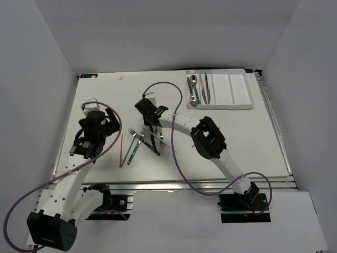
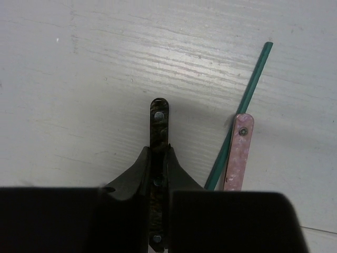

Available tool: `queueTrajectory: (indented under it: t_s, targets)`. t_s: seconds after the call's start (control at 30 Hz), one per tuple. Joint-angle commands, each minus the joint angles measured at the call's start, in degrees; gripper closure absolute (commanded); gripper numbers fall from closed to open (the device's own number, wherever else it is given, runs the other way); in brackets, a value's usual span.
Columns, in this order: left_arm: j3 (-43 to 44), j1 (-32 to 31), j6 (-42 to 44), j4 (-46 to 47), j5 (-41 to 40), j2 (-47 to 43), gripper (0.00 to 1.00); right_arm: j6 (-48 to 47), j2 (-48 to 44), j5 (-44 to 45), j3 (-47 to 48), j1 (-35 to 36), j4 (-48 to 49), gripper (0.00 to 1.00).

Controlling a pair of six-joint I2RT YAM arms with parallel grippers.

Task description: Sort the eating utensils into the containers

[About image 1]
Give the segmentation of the pink handled spoon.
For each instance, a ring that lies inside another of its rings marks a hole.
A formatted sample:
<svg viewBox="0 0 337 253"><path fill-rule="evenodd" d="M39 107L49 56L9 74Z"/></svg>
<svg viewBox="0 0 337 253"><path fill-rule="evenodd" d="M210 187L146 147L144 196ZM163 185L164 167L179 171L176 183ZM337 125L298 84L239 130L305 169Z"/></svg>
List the pink handled spoon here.
<svg viewBox="0 0 337 253"><path fill-rule="evenodd" d="M198 100L195 98L193 93L190 93L189 103L192 107L197 107L197 105L198 105Z"/></svg>

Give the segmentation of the dark handled spoon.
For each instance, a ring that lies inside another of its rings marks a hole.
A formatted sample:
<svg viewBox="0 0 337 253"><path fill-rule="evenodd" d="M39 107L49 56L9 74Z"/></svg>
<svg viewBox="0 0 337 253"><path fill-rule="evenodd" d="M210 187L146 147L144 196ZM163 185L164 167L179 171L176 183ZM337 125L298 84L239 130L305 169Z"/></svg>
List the dark handled spoon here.
<svg viewBox="0 0 337 253"><path fill-rule="evenodd" d="M193 89L192 89L192 86L191 86L191 83L190 83L190 78L187 77L186 80L187 80L187 84L188 84L188 87L189 87L190 95L193 96Z"/></svg>

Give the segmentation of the teal handled spoon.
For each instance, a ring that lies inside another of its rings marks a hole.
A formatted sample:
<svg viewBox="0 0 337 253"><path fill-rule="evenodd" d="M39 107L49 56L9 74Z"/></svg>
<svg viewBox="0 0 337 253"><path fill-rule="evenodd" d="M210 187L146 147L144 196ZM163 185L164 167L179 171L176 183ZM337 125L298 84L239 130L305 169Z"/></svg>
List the teal handled spoon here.
<svg viewBox="0 0 337 253"><path fill-rule="evenodd" d="M193 90L194 90L197 102L198 102L198 104L201 104L201 101L200 101L200 98L199 98L199 94L198 94L198 90L197 90L197 86L196 86L197 85L197 77L196 77L196 75L191 75L190 76L190 81L191 81L191 85L193 87Z"/></svg>

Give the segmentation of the teal handled knife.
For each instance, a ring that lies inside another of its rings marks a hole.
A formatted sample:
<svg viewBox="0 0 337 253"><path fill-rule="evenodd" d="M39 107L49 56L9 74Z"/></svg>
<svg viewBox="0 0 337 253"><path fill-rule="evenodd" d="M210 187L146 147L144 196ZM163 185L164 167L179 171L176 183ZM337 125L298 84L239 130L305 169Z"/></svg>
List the teal handled knife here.
<svg viewBox="0 0 337 253"><path fill-rule="evenodd" d="M211 103L211 93L209 89L209 82L208 82L207 74L204 74L204 77L205 77L205 83L206 83L207 103L210 104Z"/></svg>

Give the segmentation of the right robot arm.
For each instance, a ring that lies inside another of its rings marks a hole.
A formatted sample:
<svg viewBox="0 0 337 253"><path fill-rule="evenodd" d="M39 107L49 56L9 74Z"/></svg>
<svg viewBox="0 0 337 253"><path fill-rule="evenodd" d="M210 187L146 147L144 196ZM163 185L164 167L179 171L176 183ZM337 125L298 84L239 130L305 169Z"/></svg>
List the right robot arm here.
<svg viewBox="0 0 337 253"><path fill-rule="evenodd" d="M258 187L233 160L227 150L224 135L210 117L205 116L200 120L189 118L165 106L156 107L147 98L139 100L135 108L143 116L146 125L170 128L171 133L178 131L189 135L198 154L213 162L232 183L238 205L244 210L250 210L256 205Z"/></svg>

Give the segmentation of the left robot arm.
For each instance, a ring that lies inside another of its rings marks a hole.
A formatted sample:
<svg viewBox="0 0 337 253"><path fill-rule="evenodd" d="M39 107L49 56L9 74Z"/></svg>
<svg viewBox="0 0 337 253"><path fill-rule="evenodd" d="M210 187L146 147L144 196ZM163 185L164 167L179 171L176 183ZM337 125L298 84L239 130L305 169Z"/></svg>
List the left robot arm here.
<svg viewBox="0 0 337 253"><path fill-rule="evenodd" d="M35 244L67 252L73 246L82 221L94 211L105 211L112 204L109 186L96 183L76 196L93 168L96 158L106 152L106 138L121 129L120 118L112 109L83 105L85 118L70 149L64 177L60 178L49 199L38 212L31 212L27 225Z"/></svg>

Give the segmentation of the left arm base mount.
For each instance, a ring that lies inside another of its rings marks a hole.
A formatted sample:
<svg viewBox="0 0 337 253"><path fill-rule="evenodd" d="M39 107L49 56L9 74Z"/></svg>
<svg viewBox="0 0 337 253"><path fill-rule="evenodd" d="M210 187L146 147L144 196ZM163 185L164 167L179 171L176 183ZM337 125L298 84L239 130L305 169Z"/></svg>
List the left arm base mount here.
<svg viewBox="0 0 337 253"><path fill-rule="evenodd" d="M87 220L123 220L127 221L131 215L131 196L126 194L111 194L103 191L103 204L96 208Z"/></svg>

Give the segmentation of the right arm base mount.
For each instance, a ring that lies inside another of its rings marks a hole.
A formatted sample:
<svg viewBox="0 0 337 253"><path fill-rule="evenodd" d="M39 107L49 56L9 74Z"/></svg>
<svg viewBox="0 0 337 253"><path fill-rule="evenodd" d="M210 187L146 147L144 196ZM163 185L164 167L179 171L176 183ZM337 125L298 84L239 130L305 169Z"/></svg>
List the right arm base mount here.
<svg viewBox="0 0 337 253"><path fill-rule="evenodd" d="M268 223L271 222L266 194L259 193L249 206L240 202L235 194L220 194L217 205L222 223Z"/></svg>

